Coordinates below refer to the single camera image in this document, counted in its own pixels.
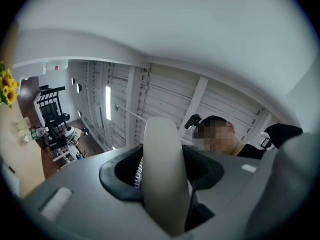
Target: short black hair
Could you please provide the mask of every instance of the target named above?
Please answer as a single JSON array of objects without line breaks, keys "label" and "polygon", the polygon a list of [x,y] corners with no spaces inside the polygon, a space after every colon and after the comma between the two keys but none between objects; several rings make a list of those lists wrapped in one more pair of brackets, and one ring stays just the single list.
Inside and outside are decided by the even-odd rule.
[{"label": "short black hair", "polygon": [[214,126],[215,122],[226,123],[227,120],[216,115],[210,115],[206,119],[203,119],[199,125],[194,129],[192,137],[194,139],[198,139],[198,133],[202,133],[204,131],[204,127]]}]

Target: yellow flower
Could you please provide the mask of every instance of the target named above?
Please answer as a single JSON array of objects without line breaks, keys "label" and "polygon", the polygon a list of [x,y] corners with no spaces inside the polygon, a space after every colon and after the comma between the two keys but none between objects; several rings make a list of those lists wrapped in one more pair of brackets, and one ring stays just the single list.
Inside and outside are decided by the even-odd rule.
[{"label": "yellow flower", "polygon": [[2,88],[2,93],[4,96],[8,96],[9,91],[9,87],[6,85]]},{"label": "yellow flower", "polygon": [[7,95],[7,99],[8,99],[8,104],[12,104],[16,98],[17,98],[18,94],[16,91],[10,91]]},{"label": "yellow flower", "polygon": [[11,74],[11,71],[10,71],[10,68],[7,68],[5,72],[6,72],[6,75],[7,75],[8,77],[13,78],[13,77],[12,77],[12,74]]},{"label": "yellow flower", "polygon": [[17,89],[18,87],[19,87],[19,82],[17,82],[16,80],[14,80],[13,78],[12,78],[12,82],[10,83],[11,84],[11,88],[13,89],[13,90],[15,90],[15,89]]},{"label": "yellow flower", "polygon": [[12,84],[12,78],[8,77],[7,75],[6,75],[6,76],[3,76],[1,82],[2,82],[2,85],[3,85],[3,86],[8,86],[8,87],[10,87],[11,84]]}]

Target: white wall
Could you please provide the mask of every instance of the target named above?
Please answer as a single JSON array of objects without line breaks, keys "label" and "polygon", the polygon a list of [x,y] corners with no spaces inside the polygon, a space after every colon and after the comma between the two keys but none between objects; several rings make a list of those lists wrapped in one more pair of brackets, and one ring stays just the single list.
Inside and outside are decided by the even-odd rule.
[{"label": "white wall", "polygon": [[79,118],[75,107],[74,96],[72,92],[77,92],[76,85],[71,84],[69,70],[48,70],[45,74],[39,76],[39,86],[49,85],[49,88],[65,86],[65,90],[59,91],[59,100],[63,113],[70,114],[69,122]]},{"label": "white wall", "polygon": [[[17,21],[22,31],[91,33],[97,42],[114,40],[148,56],[219,66],[275,99],[285,99],[319,52],[317,34],[295,0],[29,0]],[[63,52],[65,46],[81,44],[58,35],[37,43],[28,38],[23,49],[35,58],[52,48],[67,56],[74,54]],[[88,45],[82,56],[96,56],[97,46]],[[116,58],[117,51],[101,47],[99,58]]]},{"label": "white wall", "polygon": [[43,62],[33,63],[25,66],[15,67],[11,70],[14,79],[26,79],[31,77],[40,76],[46,73]]},{"label": "white wall", "polygon": [[320,130],[320,54],[286,97],[304,132]]},{"label": "white wall", "polygon": [[97,60],[147,68],[142,54],[101,36],[69,30],[22,31],[15,46],[13,67],[53,60]]}]

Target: plastic bottle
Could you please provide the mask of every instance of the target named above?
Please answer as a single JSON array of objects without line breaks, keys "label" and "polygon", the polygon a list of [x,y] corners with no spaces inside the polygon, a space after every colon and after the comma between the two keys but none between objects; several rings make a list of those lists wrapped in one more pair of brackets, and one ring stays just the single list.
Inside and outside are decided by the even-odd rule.
[{"label": "plastic bottle", "polygon": [[49,131],[48,127],[33,129],[30,133],[26,134],[23,139],[25,142],[30,142],[32,140],[39,139],[40,137],[45,135],[48,131]]}]

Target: gray plastic surface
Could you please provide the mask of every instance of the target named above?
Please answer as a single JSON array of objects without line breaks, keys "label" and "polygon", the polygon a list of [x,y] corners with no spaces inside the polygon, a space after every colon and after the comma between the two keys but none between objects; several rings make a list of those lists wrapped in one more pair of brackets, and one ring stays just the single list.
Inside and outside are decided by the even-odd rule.
[{"label": "gray plastic surface", "polygon": [[[176,239],[245,239],[271,229],[275,222],[285,220],[306,198],[307,190],[319,171],[320,158],[311,148],[316,146],[320,149],[319,139],[319,135],[302,134],[287,141],[281,149],[266,152],[261,160],[209,155],[223,165],[224,176],[211,189],[198,190],[195,195],[215,216]],[[53,236],[98,240],[169,239],[139,202],[120,201],[100,183],[100,166],[127,150],[129,148],[117,149],[66,166],[35,189],[24,204],[32,217],[39,220],[41,217],[37,211],[58,188],[66,187],[72,190],[73,195],[56,222],[51,224],[55,232]],[[257,166],[257,169],[254,173],[245,171],[242,169],[244,164]],[[276,172],[272,178],[271,171]],[[292,172],[296,175],[293,183],[299,183],[302,191],[290,187]],[[286,195],[281,195],[283,189],[288,191]],[[274,221],[273,218],[279,213],[275,208],[279,204],[284,206],[284,212],[279,216],[280,220]],[[268,210],[267,217],[263,217],[270,205],[273,209]],[[48,223],[44,221],[43,218],[38,225],[48,228]]]},{"label": "gray plastic surface", "polygon": [[65,187],[73,195],[54,225],[70,234],[101,240],[141,240],[154,236],[169,239],[141,203],[120,201],[100,183],[101,165],[128,150],[130,148],[120,148],[73,162],[35,189],[26,198],[25,205],[39,211],[58,188]]}]

